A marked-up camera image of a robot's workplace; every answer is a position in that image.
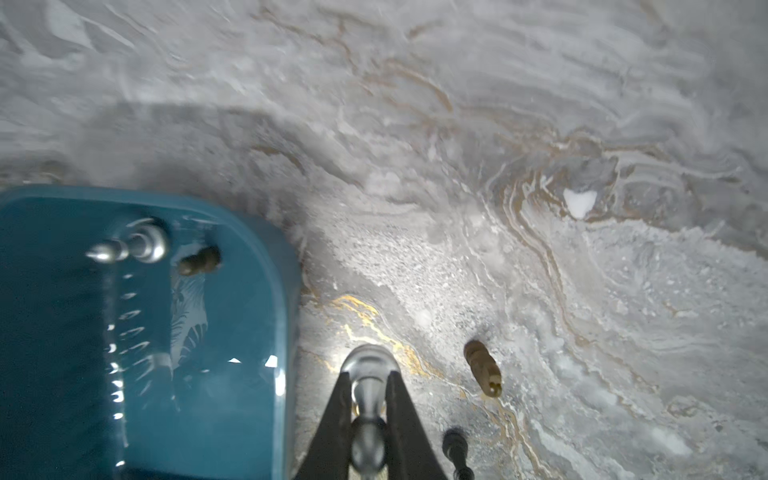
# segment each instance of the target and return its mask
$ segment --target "metal bolt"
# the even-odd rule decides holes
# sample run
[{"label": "metal bolt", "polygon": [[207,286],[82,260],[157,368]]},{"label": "metal bolt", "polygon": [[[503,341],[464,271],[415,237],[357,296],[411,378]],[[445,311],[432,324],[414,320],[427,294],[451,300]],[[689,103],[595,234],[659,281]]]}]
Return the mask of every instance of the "metal bolt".
[{"label": "metal bolt", "polygon": [[92,246],[85,252],[85,256],[96,263],[115,263],[125,260],[128,256],[128,247],[119,240],[107,240]]},{"label": "metal bolt", "polygon": [[128,240],[128,251],[142,263],[155,263],[168,251],[168,238],[156,225],[141,225]]}]

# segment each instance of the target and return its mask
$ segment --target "rock surface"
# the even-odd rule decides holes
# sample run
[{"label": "rock surface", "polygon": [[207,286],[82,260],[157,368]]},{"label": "rock surface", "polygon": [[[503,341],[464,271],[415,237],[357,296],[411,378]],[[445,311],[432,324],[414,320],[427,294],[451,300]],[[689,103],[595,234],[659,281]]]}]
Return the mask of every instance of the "rock surface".
[{"label": "rock surface", "polygon": [[0,187],[282,227],[297,461],[375,342],[477,478],[765,478],[766,24],[760,0],[5,0]]}]

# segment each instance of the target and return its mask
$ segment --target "teal container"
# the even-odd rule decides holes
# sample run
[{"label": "teal container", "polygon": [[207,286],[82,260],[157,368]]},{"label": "teal container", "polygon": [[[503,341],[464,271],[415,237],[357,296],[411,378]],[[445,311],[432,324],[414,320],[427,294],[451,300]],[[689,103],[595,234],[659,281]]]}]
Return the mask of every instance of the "teal container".
[{"label": "teal container", "polygon": [[[168,235],[161,261],[85,256],[144,218]],[[220,266],[180,276],[207,246]],[[126,190],[3,193],[0,478],[287,477],[299,291],[265,220]]]}]

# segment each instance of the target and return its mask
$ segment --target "metal clamp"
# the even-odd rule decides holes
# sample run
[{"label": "metal clamp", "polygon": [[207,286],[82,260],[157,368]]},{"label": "metal clamp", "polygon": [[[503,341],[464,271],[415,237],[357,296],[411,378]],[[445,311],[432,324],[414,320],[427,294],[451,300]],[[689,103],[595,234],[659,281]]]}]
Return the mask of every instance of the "metal clamp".
[{"label": "metal clamp", "polygon": [[350,463],[365,480],[376,478],[384,465],[389,480],[447,480],[397,361],[377,345],[359,346],[347,356],[293,480],[345,480]]}]

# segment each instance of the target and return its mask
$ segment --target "brass nozzle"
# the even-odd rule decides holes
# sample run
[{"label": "brass nozzle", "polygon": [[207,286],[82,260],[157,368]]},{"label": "brass nozzle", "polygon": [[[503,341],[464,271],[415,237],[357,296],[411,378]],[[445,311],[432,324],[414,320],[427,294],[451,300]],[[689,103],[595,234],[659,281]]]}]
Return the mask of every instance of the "brass nozzle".
[{"label": "brass nozzle", "polygon": [[213,272],[221,263],[221,254],[216,247],[205,247],[194,255],[179,261],[179,274],[184,276]]},{"label": "brass nozzle", "polygon": [[502,394],[502,372],[496,361],[488,353],[482,342],[472,340],[464,346],[464,358],[467,359],[472,375],[480,384],[483,393],[490,397]]}]

